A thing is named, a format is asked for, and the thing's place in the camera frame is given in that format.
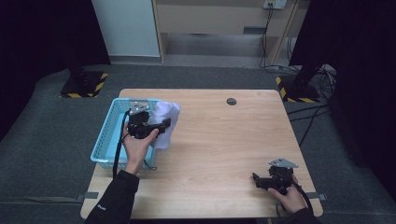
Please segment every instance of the black curtain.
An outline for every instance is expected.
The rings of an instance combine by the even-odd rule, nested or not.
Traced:
[[[0,140],[40,78],[91,64],[110,64],[91,1],[0,1]]]
[[[334,121],[353,159],[360,153],[396,201],[394,8],[395,1],[312,0],[290,64],[335,68]]]

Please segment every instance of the person's hand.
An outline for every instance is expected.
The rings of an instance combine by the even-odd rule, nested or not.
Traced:
[[[149,136],[144,139],[136,139],[128,134],[126,130],[127,124],[124,125],[123,130],[123,145],[125,147],[126,156],[128,157],[128,163],[125,171],[137,175],[140,171],[143,161],[148,153],[150,143],[157,137],[158,129],[153,130]]]
[[[293,180],[294,182],[298,183],[297,178],[294,175]],[[268,189],[268,192],[270,192],[274,197],[280,200],[280,202],[289,212],[295,213],[303,208],[306,208],[303,196],[300,194],[297,188],[294,187],[294,185],[291,185],[291,187],[288,188],[288,193],[286,195],[283,195],[279,193],[276,189],[271,188]]]

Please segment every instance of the white cabinet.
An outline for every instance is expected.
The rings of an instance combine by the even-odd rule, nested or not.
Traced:
[[[109,56],[160,57],[151,0],[92,0]]]

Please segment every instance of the camera stand base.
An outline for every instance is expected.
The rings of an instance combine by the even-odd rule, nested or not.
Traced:
[[[61,90],[61,97],[63,98],[81,98],[81,97],[95,97],[99,94],[107,74],[103,72],[86,72],[90,87],[82,90],[81,87],[74,81],[72,76],[67,79],[64,87]]]
[[[320,103],[319,94],[312,86],[307,86],[304,93],[299,96],[290,95],[290,87],[295,76],[280,76],[276,78],[279,93],[284,102],[294,103]]]

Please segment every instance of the blue plastic basket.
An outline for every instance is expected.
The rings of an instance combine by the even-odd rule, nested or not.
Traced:
[[[114,99],[111,107],[108,110],[102,130],[99,133],[99,137],[93,148],[91,160],[98,162],[103,168],[112,168],[114,164],[117,143],[120,139],[121,123],[125,112],[132,108],[135,103],[139,103],[141,105],[147,105],[148,113],[151,114],[151,109],[158,101],[160,100],[131,98]],[[156,150],[152,147],[149,147],[148,154],[146,155],[146,162],[150,167],[155,166],[155,155]],[[124,146],[122,146],[119,158],[119,168],[125,168],[126,163],[126,152]],[[144,164],[143,168],[147,169],[148,167],[146,164]]]

